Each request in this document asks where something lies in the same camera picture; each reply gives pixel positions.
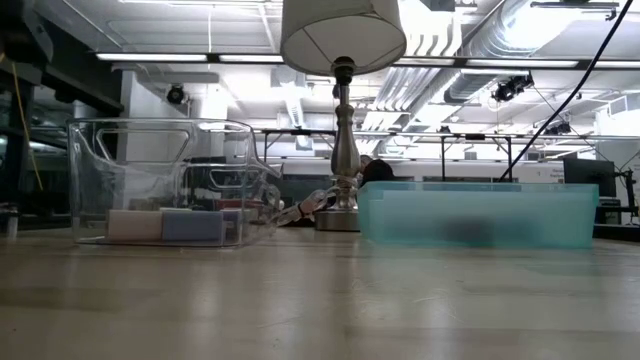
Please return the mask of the red wall charger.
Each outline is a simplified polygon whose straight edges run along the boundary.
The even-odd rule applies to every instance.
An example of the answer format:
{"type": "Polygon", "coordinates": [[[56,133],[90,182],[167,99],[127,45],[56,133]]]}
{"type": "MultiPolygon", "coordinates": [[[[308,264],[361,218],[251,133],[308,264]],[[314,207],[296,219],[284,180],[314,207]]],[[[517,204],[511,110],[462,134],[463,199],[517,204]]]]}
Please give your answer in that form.
{"type": "Polygon", "coordinates": [[[216,199],[214,207],[216,210],[223,209],[240,209],[240,208],[261,208],[264,203],[259,200],[243,200],[243,199],[216,199]]]}

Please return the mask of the pale pink wall charger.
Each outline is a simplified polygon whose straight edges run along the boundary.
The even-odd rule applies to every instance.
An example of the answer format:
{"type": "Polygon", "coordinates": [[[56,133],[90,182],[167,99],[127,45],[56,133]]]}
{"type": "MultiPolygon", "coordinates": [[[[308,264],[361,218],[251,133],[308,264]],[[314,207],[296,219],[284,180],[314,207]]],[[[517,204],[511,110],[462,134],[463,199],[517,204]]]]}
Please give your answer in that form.
{"type": "Polygon", "coordinates": [[[159,211],[110,210],[106,238],[120,242],[159,241],[162,222],[163,213],[159,211]]]}

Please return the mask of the white shade silver table lamp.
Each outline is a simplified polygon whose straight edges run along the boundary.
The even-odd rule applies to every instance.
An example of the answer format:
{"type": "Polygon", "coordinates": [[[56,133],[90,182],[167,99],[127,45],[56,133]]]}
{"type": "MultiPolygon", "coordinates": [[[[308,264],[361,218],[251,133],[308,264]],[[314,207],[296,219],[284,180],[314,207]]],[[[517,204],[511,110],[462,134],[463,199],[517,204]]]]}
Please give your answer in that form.
{"type": "Polygon", "coordinates": [[[335,202],[314,212],[318,231],[359,229],[356,177],[361,160],[354,139],[350,84],[404,56],[407,46],[397,0],[283,0],[280,55],[290,68],[336,80],[337,130],[331,155],[335,202]]]}

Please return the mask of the person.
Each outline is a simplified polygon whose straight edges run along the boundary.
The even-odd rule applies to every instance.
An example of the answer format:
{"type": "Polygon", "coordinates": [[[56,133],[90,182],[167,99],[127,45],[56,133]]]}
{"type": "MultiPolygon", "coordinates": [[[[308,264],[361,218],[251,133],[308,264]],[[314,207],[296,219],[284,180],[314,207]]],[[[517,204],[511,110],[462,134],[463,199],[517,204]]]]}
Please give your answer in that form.
{"type": "Polygon", "coordinates": [[[382,159],[373,159],[368,155],[360,156],[358,174],[359,187],[369,182],[394,181],[395,175],[391,166],[382,159]]]}

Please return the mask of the ceiling light strip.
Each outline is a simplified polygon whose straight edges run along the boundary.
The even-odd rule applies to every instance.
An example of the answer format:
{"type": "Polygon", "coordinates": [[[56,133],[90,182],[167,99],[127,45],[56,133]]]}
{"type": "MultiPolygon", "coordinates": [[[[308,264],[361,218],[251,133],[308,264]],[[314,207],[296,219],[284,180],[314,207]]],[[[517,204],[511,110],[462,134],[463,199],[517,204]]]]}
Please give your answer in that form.
{"type": "Polygon", "coordinates": [[[281,64],[283,58],[274,54],[221,54],[218,56],[221,63],[243,64],[281,64]]]}
{"type": "Polygon", "coordinates": [[[476,68],[573,68],[579,62],[575,60],[549,59],[470,59],[469,67],[476,68]]]}
{"type": "Polygon", "coordinates": [[[207,62],[204,54],[169,53],[97,53],[100,60],[111,62],[207,62]]]}
{"type": "Polygon", "coordinates": [[[601,60],[595,69],[602,71],[640,71],[640,60],[601,60]]]}

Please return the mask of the teal translucent plastic bin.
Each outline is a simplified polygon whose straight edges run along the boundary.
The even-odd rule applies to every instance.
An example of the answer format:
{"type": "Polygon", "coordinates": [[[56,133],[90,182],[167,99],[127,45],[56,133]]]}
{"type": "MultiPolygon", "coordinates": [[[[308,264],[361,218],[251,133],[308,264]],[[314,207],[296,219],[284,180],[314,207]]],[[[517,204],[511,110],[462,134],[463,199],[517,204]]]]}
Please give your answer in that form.
{"type": "Polygon", "coordinates": [[[592,246],[593,184],[370,182],[357,195],[368,240],[420,247],[592,246]]]}

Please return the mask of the clear plastic bin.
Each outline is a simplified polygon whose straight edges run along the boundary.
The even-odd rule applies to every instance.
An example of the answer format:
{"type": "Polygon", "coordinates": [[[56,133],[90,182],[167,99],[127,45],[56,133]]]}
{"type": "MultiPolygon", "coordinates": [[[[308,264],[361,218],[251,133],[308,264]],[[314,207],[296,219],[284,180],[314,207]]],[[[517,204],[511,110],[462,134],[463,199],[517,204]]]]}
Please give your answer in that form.
{"type": "Polygon", "coordinates": [[[283,203],[279,169],[257,153],[254,130],[214,119],[115,118],[69,122],[70,210],[78,243],[237,247],[272,233],[283,203]],[[240,208],[222,243],[109,241],[110,210],[208,211],[216,199],[259,200],[240,208]]]}

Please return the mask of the black computer monitor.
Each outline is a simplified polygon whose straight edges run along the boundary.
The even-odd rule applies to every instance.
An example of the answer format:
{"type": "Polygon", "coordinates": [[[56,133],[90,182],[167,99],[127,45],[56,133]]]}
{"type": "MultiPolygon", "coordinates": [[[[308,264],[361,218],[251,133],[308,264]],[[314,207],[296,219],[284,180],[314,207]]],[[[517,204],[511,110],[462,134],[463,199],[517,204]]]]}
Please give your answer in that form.
{"type": "Polygon", "coordinates": [[[565,158],[563,160],[564,182],[572,184],[594,184],[600,197],[616,197],[615,166],[613,162],[565,158]]]}

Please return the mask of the black desk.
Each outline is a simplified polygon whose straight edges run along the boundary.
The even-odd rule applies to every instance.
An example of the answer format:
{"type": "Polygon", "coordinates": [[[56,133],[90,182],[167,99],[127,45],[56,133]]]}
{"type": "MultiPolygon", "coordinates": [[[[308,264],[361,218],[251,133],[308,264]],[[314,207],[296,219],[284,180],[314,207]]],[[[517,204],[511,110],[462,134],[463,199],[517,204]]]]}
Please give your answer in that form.
{"type": "Polygon", "coordinates": [[[623,225],[622,223],[606,222],[608,214],[621,216],[624,213],[629,213],[632,217],[640,219],[640,208],[638,206],[622,206],[619,199],[600,198],[596,208],[593,237],[640,244],[640,224],[623,225]]]}

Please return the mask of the dark metal shelving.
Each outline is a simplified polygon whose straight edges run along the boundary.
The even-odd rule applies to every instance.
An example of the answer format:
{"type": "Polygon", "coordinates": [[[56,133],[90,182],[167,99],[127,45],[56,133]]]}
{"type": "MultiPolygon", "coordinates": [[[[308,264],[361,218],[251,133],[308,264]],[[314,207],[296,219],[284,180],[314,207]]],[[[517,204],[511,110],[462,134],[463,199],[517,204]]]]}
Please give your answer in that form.
{"type": "Polygon", "coordinates": [[[13,57],[0,62],[0,95],[11,94],[9,125],[0,126],[0,134],[8,137],[8,153],[0,167],[0,190],[22,188],[26,176],[27,139],[31,128],[26,123],[32,115],[35,88],[39,85],[54,90],[56,99],[80,101],[101,115],[118,116],[124,111],[120,103],[122,74],[97,59],[86,44],[52,26],[47,35],[52,41],[52,58],[43,62],[35,50],[16,49],[21,61],[13,57]]]}

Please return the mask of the black monitor stand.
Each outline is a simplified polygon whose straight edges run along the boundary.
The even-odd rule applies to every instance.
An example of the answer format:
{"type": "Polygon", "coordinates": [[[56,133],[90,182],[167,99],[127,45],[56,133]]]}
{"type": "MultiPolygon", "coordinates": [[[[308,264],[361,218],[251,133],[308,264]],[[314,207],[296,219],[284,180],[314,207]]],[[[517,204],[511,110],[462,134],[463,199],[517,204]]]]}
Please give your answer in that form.
{"type": "Polygon", "coordinates": [[[640,219],[640,207],[636,204],[634,184],[636,181],[633,179],[633,171],[621,170],[617,173],[617,176],[622,179],[623,187],[626,191],[627,205],[623,207],[623,212],[630,214],[631,218],[640,219]]]}

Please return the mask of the black frame background table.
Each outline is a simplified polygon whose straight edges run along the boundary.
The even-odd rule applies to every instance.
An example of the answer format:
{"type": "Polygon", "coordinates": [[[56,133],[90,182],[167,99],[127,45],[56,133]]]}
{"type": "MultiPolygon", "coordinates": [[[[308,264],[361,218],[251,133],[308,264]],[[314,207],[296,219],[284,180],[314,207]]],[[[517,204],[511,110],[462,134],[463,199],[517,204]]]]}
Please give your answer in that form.
{"type": "MultiPolygon", "coordinates": [[[[258,155],[270,165],[281,165],[286,175],[330,174],[335,130],[259,129],[258,155]]],[[[452,164],[497,164],[513,179],[510,169],[517,155],[514,135],[356,131],[356,150],[403,168],[427,164],[433,176],[446,179],[452,164]]]]}

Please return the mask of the small grey metal post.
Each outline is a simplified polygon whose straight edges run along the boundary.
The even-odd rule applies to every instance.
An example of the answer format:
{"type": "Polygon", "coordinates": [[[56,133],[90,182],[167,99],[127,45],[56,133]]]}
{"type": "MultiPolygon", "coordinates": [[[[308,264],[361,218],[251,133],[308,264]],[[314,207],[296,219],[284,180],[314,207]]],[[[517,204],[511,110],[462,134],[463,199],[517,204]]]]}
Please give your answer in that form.
{"type": "Polygon", "coordinates": [[[6,238],[15,240],[18,233],[20,212],[18,206],[12,203],[4,203],[0,207],[0,214],[6,218],[6,238]]]}

